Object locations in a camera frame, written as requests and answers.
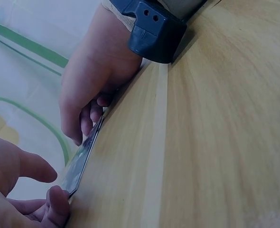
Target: wooden surface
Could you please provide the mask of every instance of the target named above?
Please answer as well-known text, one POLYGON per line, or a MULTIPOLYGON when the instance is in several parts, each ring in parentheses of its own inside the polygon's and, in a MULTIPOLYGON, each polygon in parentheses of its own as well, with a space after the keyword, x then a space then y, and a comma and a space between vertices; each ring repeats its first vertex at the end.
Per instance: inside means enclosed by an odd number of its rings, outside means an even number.
POLYGON ((108 115, 68 227, 280 228, 280 0, 217 2, 108 115))

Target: yellow shape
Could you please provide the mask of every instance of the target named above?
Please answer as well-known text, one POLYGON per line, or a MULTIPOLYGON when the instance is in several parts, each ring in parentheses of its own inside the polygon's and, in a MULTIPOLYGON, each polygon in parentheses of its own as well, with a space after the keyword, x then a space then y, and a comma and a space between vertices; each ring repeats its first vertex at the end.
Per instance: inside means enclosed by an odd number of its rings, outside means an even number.
POLYGON ((7 126, 2 116, 0 116, 0 138, 15 145, 19 143, 19 133, 12 127, 7 126))

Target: sleeve cuff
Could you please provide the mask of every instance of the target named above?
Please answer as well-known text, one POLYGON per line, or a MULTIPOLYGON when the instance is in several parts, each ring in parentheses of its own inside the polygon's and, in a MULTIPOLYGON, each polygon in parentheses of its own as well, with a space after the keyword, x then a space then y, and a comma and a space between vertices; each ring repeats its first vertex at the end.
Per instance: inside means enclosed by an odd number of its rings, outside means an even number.
POLYGON ((116 7, 114 7, 114 5, 110 2, 110 0, 102 0, 102 5, 104 6, 104 8, 106 8, 107 10, 113 12, 114 15, 116 15, 116 17, 125 25, 125 27, 131 32, 132 29, 134 28, 134 24, 135 24, 135 18, 131 18, 131 17, 127 17, 122 15, 117 9, 116 7))

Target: hand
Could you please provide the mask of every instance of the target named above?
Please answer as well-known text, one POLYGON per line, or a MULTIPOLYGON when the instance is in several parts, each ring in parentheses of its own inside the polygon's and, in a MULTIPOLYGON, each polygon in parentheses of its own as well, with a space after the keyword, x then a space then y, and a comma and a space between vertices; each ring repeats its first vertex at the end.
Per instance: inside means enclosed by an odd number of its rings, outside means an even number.
POLYGON ((69 215, 68 194, 54 186, 47 192, 47 199, 7 199, 19 177, 53 182, 57 173, 40 156, 0 139, 0 228, 63 227, 69 215))
POLYGON ((100 6, 63 74, 61 125, 75 144, 82 143, 112 101, 114 92, 139 69, 142 58, 128 48, 130 32, 100 6))

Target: protective sheet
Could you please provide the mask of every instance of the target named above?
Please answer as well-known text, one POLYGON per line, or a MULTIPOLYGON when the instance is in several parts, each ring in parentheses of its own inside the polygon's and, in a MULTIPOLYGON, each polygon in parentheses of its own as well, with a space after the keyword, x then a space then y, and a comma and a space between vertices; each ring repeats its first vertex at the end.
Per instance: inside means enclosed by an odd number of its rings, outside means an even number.
MULTIPOLYGON (((98 4, 97 0, 0 0, 0 25, 65 59, 80 42, 98 4)), ((6 36, 8 32, 0 35, 0 137, 39 154, 61 172, 76 151, 60 130, 63 66, 50 66, 44 56, 33 53, 42 48, 20 49, 6 36)), ((21 178, 9 197, 44 198, 50 185, 21 178)))

